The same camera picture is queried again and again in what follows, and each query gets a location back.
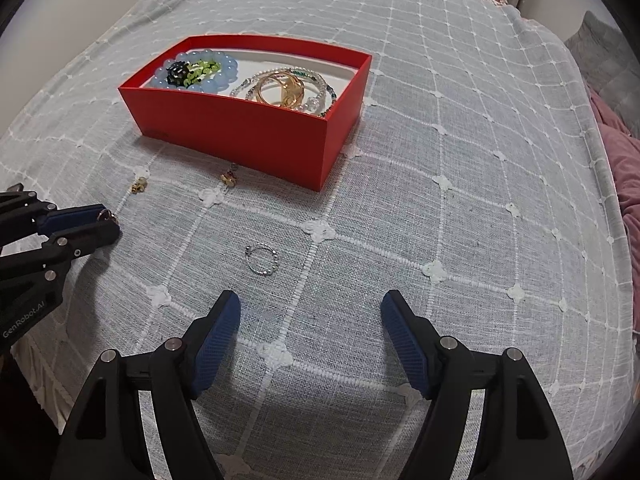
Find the mauve velvet blanket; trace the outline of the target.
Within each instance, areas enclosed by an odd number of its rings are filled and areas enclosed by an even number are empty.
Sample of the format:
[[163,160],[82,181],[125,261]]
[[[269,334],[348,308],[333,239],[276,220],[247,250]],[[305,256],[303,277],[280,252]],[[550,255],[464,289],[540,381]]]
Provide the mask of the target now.
[[626,228],[632,276],[639,281],[639,140],[597,92],[587,87]]

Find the grey checked bedspread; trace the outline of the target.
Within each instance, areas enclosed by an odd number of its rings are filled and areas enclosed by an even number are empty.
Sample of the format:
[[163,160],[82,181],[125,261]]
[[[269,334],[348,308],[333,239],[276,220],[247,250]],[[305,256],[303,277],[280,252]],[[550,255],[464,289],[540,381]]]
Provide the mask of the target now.
[[[178,40],[262,32],[372,58],[321,192],[143,139],[117,89]],[[489,0],[141,0],[1,138],[1,182],[99,202],[122,237],[75,263],[12,350],[57,427],[100,352],[156,348],[219,293],[238,343],[196,402],[231,479],[393,479],[427,404],[380,319],[399,290],[468,348],[523,351],[576,478],[634,407],[628,242],[582,75]]]

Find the red jewelry box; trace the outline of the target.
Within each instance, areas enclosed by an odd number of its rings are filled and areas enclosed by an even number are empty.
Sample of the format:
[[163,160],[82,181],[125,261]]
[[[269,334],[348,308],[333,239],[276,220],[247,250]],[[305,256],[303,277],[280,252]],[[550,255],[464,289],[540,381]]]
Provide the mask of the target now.
[[[336,103],[326,116],[282,110],[186,90],[146,84],[163,62],[189,50],[247,54],[253,64],[240,68],[248,77],[265,66],[268,55],[312,66],[330,78]],[[358,122],[371,55],[311,40],[260,35],[190,36],[157,55],[118,88],[134,122],[149,138],[235,162],[319,192]]]

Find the grey quilted pillow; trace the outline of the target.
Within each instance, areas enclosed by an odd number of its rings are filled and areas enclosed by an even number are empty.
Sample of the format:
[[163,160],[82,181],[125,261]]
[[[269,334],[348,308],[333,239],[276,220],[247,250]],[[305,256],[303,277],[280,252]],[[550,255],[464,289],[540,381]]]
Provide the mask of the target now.
[[587,84],[639,137],[639,62],[624,35],[587,11],[565,41]]

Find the small gold earring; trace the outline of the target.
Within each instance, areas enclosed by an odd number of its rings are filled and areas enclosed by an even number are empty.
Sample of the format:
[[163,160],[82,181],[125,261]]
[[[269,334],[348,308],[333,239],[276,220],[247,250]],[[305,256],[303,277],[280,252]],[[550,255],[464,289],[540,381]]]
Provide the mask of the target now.
[[236,177],[236,170],[238,170],[238,165],[231,164],[229,169],[220,175],[221,182],[227,188],[234,188],[236,182],[238,182],[238,178]]

